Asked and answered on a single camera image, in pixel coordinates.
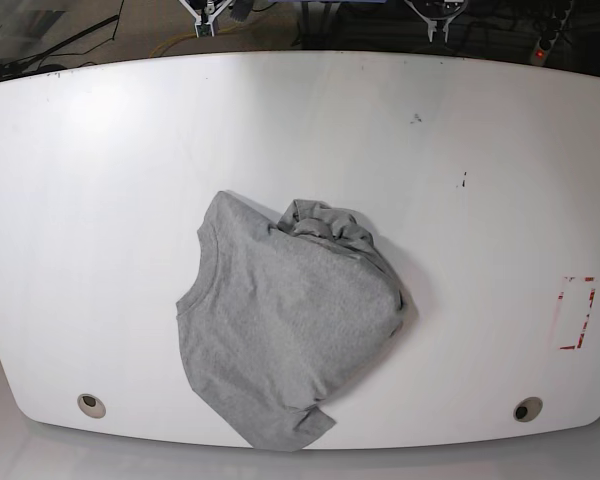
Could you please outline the grey T-shirt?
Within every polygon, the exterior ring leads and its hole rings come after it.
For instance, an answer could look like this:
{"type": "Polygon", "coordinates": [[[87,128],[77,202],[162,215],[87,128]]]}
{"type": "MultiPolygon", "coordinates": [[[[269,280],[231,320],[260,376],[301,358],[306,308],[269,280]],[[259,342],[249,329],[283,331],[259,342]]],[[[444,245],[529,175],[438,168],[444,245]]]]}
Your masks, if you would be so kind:
{"type": "Polygon", "coordinates": [[[402,328],[401,281],[352,213],[320,201],[272,221],[219,192],[198,240],[176,305],[192,390],[254,448],[307,447],[334,425],[322,402],[402,328]]]}

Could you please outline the red tape rectangle marking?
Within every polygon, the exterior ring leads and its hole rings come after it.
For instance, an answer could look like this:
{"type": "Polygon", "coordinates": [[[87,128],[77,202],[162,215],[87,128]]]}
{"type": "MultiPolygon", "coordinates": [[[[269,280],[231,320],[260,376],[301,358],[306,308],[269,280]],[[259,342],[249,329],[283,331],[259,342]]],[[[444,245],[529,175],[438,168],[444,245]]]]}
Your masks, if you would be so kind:
{"type": "Polygon", "coordinates": [[[596,296],[594,277],[564,279],[557,306],[553,344],[559,351],[582,348],[596,296]]]}

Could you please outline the black power strip red switch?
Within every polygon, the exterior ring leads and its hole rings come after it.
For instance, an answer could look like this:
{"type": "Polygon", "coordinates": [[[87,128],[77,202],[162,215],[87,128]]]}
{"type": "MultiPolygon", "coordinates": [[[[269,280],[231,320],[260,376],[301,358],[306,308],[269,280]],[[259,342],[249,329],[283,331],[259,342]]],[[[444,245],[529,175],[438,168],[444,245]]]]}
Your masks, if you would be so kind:
{"type": "Polygon", "coordinates": [[[529,63],[532,66],[542,67],[545,65],[556,41],[562,33],[567,19],[567,16],[562,18],[552,17],[544,24],[540,32],[540,37],[529,57],[529,63]]]}

